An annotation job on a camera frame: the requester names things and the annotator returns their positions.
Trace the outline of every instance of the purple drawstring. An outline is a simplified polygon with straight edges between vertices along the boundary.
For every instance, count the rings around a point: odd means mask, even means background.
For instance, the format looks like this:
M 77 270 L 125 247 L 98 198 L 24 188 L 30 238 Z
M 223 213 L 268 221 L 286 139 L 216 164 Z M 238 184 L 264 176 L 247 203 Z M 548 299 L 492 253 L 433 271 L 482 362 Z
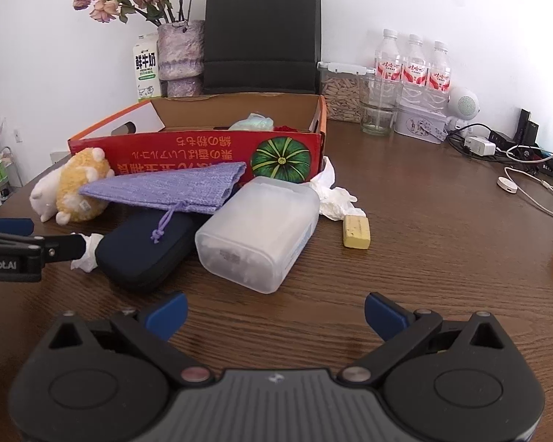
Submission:
M 166 211 L 165 215 L 162 216 L 160 222 L 158 222 L 158 229 L 154 229 L 152 232 L 152 241 L 154 241 L 154 244 L 160 242 L 160 237 L 164 236 L 164 228 L 168 225 L 170 219 L 172 219 L 174 211 L 180 209 L 180 206 L 181 203 L 175 204 L 170 209 L 168 209 L 168 211 Z

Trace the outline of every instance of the plush toy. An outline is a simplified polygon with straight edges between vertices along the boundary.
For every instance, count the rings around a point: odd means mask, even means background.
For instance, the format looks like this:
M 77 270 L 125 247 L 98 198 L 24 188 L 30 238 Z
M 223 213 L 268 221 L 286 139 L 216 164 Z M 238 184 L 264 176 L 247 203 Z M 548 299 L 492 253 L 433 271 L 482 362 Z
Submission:
M 63 166 L 60 166 L 43 176 L 31 191 L 31 207 L 41 217 L 41 222 L 51 219 L 57 213 L 55 201 L 62 169 Z
M 55 221 L 59 225 L 68 222 L 90 221 L 100 215 L 108 202 L 81 196 L 78 190 L 86 183 L 115 176 L 101 148 L 86 148 L 75 154 L 61 170 L 57 190 Z

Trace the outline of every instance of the black shopping bag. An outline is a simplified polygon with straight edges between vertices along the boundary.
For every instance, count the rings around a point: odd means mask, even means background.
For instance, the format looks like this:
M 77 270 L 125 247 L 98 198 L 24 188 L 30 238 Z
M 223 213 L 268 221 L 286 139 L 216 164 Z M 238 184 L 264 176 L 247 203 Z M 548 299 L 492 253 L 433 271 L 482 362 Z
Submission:
M 204 93 L 318 93 L 321 0 L 207 0 Z

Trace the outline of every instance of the pumpkin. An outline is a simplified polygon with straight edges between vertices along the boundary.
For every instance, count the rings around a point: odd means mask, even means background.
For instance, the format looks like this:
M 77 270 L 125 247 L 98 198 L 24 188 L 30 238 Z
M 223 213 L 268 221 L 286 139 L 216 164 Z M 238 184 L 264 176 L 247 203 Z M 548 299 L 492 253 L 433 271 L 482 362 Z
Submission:
M 255 176 L 303 183 L 310 175 L 311 153 L 303 143 L 279 136 L 258 145 L 250 166 Z

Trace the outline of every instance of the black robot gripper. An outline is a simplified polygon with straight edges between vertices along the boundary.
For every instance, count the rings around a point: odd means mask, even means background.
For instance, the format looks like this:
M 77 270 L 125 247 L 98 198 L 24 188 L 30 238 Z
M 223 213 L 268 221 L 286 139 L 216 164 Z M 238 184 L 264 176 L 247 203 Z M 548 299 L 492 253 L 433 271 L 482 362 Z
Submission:
M 377 293 L 364 311 L 385 342 L 336 378 L 307 368 L 219 379 L 167 342 L 186 320 L 184 294 L 91 322 L 67 313 L 17 375 L 10 416 L 29 442 L 530 440 L 543 390 L 493 315 L 448 321 Z

